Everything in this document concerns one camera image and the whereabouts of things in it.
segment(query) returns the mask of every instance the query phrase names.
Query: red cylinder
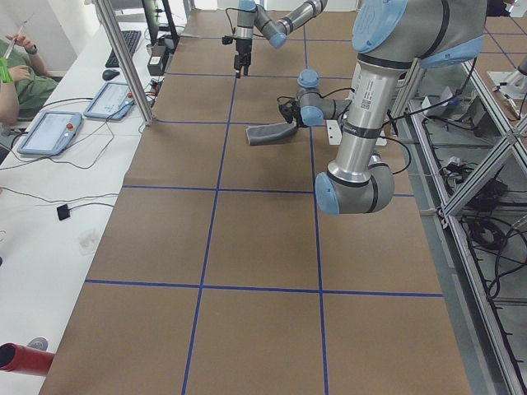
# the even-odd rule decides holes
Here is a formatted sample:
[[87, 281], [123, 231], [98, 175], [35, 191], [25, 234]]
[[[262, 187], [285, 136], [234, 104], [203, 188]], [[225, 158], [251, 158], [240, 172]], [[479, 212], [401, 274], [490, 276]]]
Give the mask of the red cylinder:
[[45, 376], [54, 357], [50, 352], [6, 343], [0, 346], [0, 370]]

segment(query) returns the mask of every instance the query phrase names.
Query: white desk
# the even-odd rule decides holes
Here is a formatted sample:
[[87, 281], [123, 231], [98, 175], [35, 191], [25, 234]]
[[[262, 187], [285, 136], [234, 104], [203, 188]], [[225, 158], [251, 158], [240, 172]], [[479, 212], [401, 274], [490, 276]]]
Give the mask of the white desk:
[[[126, 23], [123, 30], [146, 29], [143, 23]], [[133, 56], [142, 85], [151, 80], [149, 59], [143, 39]], [[102, 87], [105, 61], [110, 44], [104, 29], [67, 72], [48, 102], [75, 97], [93, 97]], [[124, 81], [117, 76], [113, 81]], [[88, 101], [66, 102], [46, 109], [82, 112]], [[86, 137], [102, 124], [84, 120], [76, 139]], [[93, 136], [66, 150], [57, 160], [90, 165], [105, 144], [113, 138], [102, 157], [88, 170], [68, 164], [41, 160], [15, 169], [20, 164], [11, 153], [0, 166], [0, 187], [30, 193], [48, 200], [71, 200], [84, 196], [118, 193], [140, 139], [142, 118], [136, 107], [118, 123], [110, 123]], [[114, 204], [115, 196], [70, 203], [75, 207], [88, 202]], [[56, 207], [32, 197], [3, 191], [0, 194], [0, 343], [26, 345], [35, 337], [49, 340], [48, 351], [55, 352], [68, 323], [94, 252], [112, 208], [101, 205], [80, 207], [71, 218], [59, 221]], [[0, 372], [0, 393], [37, 394], [44, 378]]]

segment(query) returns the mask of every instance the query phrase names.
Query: green shirt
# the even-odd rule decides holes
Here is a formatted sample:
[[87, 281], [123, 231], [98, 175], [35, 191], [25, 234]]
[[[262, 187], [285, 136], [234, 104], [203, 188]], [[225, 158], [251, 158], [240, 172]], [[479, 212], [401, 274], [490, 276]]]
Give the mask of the green shirt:
[[[8, 43], [0, 40], [0, 56], [6, 53], [8, 46]], [[15, 82], [18, 103], [20, 105], [18, 120], [29, 121], [39, 112], [58, 83], [53, 78], [35, 75], [35, 71], [31, 68], [29, 57], [25, 53], [18, 52], [15, 47], [7, 60], [7, 65], [11, 68], [21, 64], [28, 66], [31, 79]]]

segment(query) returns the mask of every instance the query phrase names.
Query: computer monitor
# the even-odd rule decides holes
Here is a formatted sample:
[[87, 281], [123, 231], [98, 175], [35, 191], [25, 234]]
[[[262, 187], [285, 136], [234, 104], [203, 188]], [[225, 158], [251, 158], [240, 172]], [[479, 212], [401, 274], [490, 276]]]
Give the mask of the computer monitor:
[[150, 43], [152, 45], [157, 43], [157, 34], [159, 33], [159, 17], [157, 15], [156, 0], [141, 0], [142, 9], [145, 12], [147, 20], [148, 33], [150, 34]]

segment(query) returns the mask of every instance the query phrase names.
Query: wristwatch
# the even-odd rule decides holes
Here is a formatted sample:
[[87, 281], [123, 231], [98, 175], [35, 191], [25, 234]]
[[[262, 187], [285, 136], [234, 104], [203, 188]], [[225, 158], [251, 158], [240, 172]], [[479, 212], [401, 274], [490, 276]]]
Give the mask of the wristwatch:
[[39, 50], [36, 48], [36, 45], [33, 45], [33, 49], [26, 49], [28, 55], [36, 55]]

